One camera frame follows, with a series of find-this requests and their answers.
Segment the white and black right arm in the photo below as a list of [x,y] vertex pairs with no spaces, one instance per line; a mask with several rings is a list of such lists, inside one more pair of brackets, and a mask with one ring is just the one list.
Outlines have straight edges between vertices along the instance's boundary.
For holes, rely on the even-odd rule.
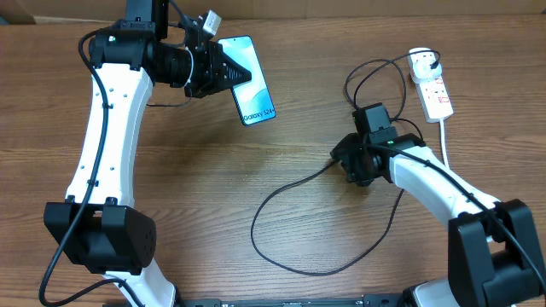
[[400,136],[380,104],[357,107],[356,132],[331,151],[348,182],[382,177],[419,200],[448,231],[446,278],[412,286],[399,306],[512,306],[545,294],[545,265],[530,208],[459,177],[414,134]]

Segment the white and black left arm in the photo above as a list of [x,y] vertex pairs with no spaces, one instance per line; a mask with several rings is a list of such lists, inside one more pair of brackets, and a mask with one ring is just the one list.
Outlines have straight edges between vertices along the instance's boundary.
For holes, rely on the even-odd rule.
[[90,116],[65,199],[44,224],[57,256],[114,284],[129,306],[180,306],[177,287],[154,260],[154,220],[134,207],[133,170],[142,116],[157,83],[202,98],[251,80],[214,41],[221,19],[182,16],[181,44],[166,42],[169,1],[130,1],[125,18],[87,33],[79,55],[92,76]]

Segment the Samsung Galaxy smartphone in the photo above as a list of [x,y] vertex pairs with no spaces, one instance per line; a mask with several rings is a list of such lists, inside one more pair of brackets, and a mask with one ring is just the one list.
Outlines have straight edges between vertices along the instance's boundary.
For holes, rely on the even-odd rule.
[[250,81],[231,89],[242,124],[249,126],[273,119],[276,109],[251,37],[222,38],[218,42],[226,55],[252,74]]

